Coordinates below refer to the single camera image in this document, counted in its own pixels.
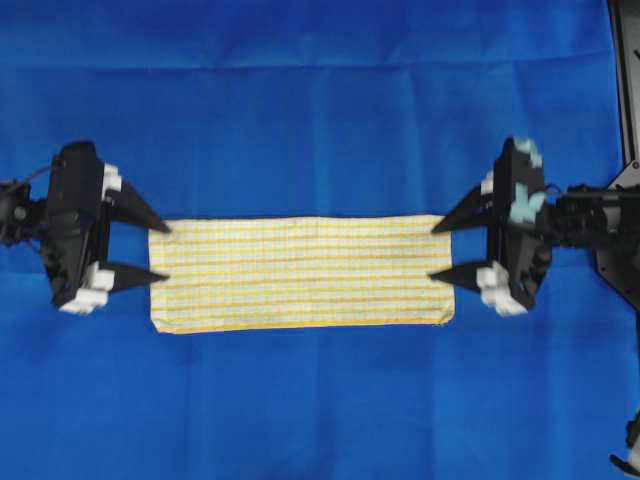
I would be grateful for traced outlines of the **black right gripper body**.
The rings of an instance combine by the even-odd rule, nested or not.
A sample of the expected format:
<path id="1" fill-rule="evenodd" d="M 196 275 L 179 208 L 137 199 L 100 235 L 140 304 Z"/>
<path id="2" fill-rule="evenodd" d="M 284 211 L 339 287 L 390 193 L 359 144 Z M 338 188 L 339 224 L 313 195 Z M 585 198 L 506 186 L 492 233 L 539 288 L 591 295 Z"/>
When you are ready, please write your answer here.
<path id="1" fill-rule="evenodd" d="M 524 314 L 534 307 L 552 259 L 544 237 L 543 156 L 535 142 L 507 138 L 481 194 L 490 201 L 488 264 L 477 273 L 481 300 L 501 316 Z"/>

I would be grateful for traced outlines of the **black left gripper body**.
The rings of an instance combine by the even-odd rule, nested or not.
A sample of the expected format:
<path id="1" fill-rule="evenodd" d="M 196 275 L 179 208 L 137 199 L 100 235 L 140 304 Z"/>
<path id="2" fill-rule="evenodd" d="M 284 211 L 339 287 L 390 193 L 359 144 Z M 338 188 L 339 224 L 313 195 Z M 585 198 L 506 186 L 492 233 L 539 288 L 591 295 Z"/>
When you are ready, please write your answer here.
<path id="1" fill-rule="evenodd" d="M 107 303 L 115 274 L 100 266 L 108 245 L 106 207 L 122 187 L 118 168 L 100 160 L 91 141 L 72 142 L 54 157 L 43 261 L 57 309 L 89 314 Z"/>

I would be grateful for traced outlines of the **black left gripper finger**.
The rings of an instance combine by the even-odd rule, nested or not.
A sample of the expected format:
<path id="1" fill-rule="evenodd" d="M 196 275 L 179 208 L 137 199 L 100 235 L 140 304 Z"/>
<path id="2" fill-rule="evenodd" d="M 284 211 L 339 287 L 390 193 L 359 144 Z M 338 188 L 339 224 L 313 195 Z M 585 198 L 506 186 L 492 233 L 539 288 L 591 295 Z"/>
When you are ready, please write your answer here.
<path id="1" fill-rule="evenodd" d="M 117 222 L 168 234 L 169 225 L 156 213 L 127 181 L 119 190 L 111 190 L 111 218 Z"/>
<path id="2" fill-rule="evenodd" d="M 109 292 L 120 292 L 138 287 L 147 287 L 156 282 L 166 281 L 169 275 L 147 270 L 121 262 L 102 263 L 102 269 L 113 274 Z"/>

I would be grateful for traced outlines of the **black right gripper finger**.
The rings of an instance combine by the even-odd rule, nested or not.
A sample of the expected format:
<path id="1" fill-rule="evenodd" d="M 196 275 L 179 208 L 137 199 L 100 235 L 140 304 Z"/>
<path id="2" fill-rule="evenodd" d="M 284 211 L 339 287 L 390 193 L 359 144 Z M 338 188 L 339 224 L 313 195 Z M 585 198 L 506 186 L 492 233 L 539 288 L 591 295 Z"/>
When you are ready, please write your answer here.
<path id="1" fill-rule="evenodd" d="M 493 194 L 472 188 L 431 230 L 433 234 L 488 226 L 493 219 Z"/>
<path id="2" fill-rule="evenodd" d="M 427 276 L 430 280 L 460 287 L 480 295 L 481 288 L 477 283 L 478 271 L 491 266 L 492 262 L 488 260 L 471 261 L 459 265 L 453 265 L 451 268 L 446 270 L 428 273 Z"/>

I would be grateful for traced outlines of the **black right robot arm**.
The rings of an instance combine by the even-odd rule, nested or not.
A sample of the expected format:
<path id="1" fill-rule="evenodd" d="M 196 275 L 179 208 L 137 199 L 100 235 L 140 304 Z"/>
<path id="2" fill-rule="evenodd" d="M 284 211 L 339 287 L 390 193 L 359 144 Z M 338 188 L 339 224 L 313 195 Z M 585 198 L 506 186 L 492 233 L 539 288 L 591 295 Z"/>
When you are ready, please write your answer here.
<path id="1" fill-rule="evenodd" d="M 639 306 L 639 176 L 623 170 L 606 188 L 581 184 L 549 197 L 544 158 L 530 138 L 509 137 L 485 178 L 432 229 L 487 230 L 487 256 L 430 274 L 477 293 L 502 316 L 531 311 L 555 248 L 594 254 L 596 271 Z"/>

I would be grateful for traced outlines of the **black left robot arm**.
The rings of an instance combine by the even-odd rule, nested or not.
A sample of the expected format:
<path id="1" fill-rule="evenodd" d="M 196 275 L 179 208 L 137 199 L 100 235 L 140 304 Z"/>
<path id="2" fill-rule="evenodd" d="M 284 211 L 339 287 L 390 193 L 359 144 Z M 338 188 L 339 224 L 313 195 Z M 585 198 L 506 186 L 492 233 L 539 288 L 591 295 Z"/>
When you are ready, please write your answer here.
<path id="1" fill-rule="evenodd" d="M 113 222 L 168 234 L 168 224 L 119 169 L 103 162 L 93 142 L 65 145 L 45 167 L 46 197 L 31 198 L 31 180 L 1 185 L 1 243 L 38 242 L 52 304 L 86 315 L 111 294 L 168 280 L 168 275 L 109 260 Z"/>

